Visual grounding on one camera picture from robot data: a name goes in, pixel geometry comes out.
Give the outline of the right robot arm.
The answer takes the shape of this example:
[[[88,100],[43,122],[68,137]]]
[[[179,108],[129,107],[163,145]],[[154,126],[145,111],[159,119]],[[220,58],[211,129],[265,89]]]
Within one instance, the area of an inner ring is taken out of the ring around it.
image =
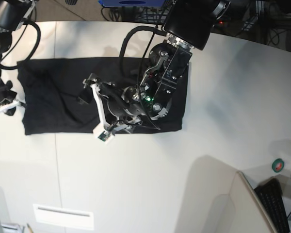
[[[41,30],[39,26],[31,20],[32,12],[36,7],[36,0],[0,0],[0,113],[8,116],[14,115],[17,106],[25,106],[25,103],[19,101],[17,93],[12,90],[11,81],[4,82],[1,79],[3,70],[16,70],[29,61],[41,40]],[[33,26],[36,29],[36,43],[29,55],[16,66],[4,66],[3,60],[13,50],[12,32],[20,29],[21,26]]]

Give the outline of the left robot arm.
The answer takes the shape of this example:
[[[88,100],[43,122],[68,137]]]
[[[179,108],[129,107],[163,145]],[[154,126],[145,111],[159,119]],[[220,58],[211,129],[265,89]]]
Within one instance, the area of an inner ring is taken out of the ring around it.
[[[120,84],[92,73],[83,81],[82,103],[94,101],[99,122],[95,138],[110,142],[119,133],[172,132],[181,128],[181,89],[188,80],[192,50],[203,50],[215,23],[230,6],[228,0],[176,0],[162,25],[138,26],[125,37],[119,71],[132,84]],[[164,41],[147,46],[135,73],[124,70],[124,55],[130,38],[148,31]]]

